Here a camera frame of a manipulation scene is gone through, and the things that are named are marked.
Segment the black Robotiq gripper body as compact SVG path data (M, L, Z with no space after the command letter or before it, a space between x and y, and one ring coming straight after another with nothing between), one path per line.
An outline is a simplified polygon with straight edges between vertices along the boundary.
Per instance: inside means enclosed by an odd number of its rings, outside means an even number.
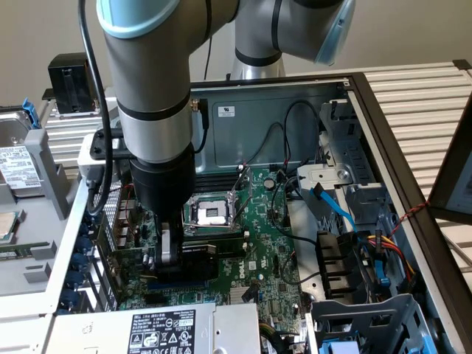
M130 160L136 197L163 221L180 213L195 189L195 151L189 145L176 158L151 164Z

